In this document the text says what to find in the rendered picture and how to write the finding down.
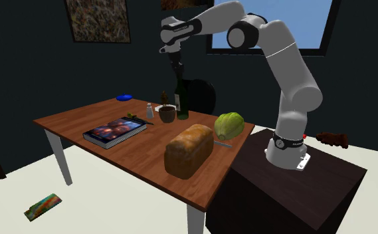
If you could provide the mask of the window with black frame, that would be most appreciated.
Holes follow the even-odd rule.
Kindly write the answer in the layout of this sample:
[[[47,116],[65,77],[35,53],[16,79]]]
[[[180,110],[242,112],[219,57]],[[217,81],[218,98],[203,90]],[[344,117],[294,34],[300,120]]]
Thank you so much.
[[[239,1],[246,13],[285,22],[302,56],[326,55],[341,0],[208,0],[207,7]]]

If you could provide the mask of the dark robot stand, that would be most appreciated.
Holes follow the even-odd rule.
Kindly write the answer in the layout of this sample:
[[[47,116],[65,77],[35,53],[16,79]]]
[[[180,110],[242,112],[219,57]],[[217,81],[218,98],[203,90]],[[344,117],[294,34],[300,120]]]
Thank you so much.
[[[264,153],[273,132],[251,134],[206,213],[211,234],[336,234],[366,169],[308,147],[303,171]]]

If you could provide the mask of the dark brown lumpy thing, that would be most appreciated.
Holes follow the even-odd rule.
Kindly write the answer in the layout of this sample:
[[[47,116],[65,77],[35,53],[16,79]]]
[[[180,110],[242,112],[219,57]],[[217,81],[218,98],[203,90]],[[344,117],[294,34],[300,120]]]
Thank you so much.
[[[346,134],[322,132],[316,134],[316,140],[330,146],[341,146],[344,149],[348,149],[348,137]]]

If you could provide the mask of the brown wall picture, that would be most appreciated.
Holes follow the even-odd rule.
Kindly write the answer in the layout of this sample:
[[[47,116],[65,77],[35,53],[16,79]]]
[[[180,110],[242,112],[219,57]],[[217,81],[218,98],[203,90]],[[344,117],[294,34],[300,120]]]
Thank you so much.
[[[161,0],[161,10],[168,11],[174,9],[184,9],[190,7],[198,7],[208,5],[214,0]]]

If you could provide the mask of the brown bread loaf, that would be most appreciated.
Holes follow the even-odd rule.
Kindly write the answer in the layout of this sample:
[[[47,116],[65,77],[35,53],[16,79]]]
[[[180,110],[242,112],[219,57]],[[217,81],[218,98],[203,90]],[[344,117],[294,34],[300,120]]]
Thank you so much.
[[[189,179],[211,155],[213,146],[212,129],[202,124],[192,125],[166,145],[166,172],[180,179]]]

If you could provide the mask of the spiral-bound book with dark cover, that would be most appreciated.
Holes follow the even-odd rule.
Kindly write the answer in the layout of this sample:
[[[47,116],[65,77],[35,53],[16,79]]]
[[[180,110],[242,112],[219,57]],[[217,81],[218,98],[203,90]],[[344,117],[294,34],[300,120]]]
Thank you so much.
[[[83,133],[85,140],[104,149],[139,134],[147,128],[146,123],[123,117]]]

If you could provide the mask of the green ribbed squash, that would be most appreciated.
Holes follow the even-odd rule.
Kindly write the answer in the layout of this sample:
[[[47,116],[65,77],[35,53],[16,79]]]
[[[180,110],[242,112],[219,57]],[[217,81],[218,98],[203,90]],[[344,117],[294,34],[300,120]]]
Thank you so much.
[[[214,124],[215,134],[219,140],[230,140],[244,130],[244,118],[237,112],[221,114]]]

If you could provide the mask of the black round-backed chair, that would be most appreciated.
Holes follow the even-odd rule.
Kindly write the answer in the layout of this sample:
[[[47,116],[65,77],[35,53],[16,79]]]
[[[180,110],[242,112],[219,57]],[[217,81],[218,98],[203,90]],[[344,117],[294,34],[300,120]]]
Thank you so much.
[[[206,80],[195,79],[188,86],[189,110],[203,114],[212,114],[216,104],[214,86]]]

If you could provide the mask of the dark brown cup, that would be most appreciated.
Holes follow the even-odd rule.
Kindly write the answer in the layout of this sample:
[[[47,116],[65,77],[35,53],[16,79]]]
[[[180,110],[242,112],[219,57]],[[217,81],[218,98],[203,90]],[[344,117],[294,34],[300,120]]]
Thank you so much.
[[[176,110],[173,106],[162,106],[159,109],[159,117],[163,123],[171,123],[175,119],[175,112]]]

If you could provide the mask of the dark green wine bottle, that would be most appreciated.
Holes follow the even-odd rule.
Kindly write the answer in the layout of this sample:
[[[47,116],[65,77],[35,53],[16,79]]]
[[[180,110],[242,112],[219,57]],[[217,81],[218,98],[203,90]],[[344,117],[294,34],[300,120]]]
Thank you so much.
[[[183,84],[183,79],[177,79],[177,86],[175,89],[175,107],[177,112],[177,118],[179,120],[186,120],[189,117],[187,91]]]

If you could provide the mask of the speckled wall picture, black frame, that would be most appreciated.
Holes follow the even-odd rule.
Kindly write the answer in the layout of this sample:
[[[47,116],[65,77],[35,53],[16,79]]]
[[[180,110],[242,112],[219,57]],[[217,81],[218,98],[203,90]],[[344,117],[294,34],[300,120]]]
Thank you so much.
[[[126,0],[64,0],[75,43],[130,43]]]

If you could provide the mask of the wooden table with white legs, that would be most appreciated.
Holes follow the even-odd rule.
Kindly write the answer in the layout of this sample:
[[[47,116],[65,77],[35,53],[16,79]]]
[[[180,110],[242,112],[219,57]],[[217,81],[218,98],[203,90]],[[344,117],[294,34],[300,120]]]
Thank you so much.
[[[237,153],[253,131],[254,124],[247,123],[243,132],[225,146],[215,146],[203,165],[186,180],[166,172],[163,159],[166,144],[193,124],[212,128],[216,116],[190,112],[186,120],[164,124],[159,115],[155,114],[147,130],[109,150],[82,137],[84,132],[123,117],[128,112],[142,117],[146,113],[146,106],[147,103],[143,100],[120,102],[113,98],[36,119],[35,124],[45,130],[67,185],[72,184],[72,178],[62,149],[62,139],[186,203],[188,234],[203,234],[207,208]]]

